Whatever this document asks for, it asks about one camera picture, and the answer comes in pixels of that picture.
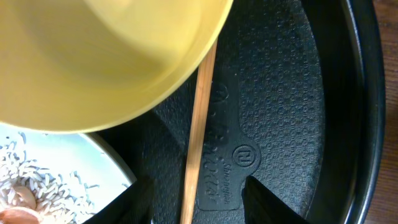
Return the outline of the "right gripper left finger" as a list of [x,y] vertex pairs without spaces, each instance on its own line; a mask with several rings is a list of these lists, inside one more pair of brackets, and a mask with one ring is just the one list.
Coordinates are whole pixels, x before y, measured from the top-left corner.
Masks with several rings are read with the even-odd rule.
[[151,224],[154,181],[138,179],[84,224]]

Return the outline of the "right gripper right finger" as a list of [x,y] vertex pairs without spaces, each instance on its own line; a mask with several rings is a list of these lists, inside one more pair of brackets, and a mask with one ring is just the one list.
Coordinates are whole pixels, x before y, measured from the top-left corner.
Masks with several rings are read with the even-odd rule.
[[242,190],[245,224],[308,224],[253,176]]

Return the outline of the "wooden chopstick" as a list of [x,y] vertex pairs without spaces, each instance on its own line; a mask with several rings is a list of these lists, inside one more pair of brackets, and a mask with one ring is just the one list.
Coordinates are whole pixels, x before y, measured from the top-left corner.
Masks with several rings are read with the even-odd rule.
[[215,66],[215,42],[198,67],[195,100],[193,105],[190,138],[185,168],[180,224],[191,224],[197,193],[206,119],[210,101],[211,84]]

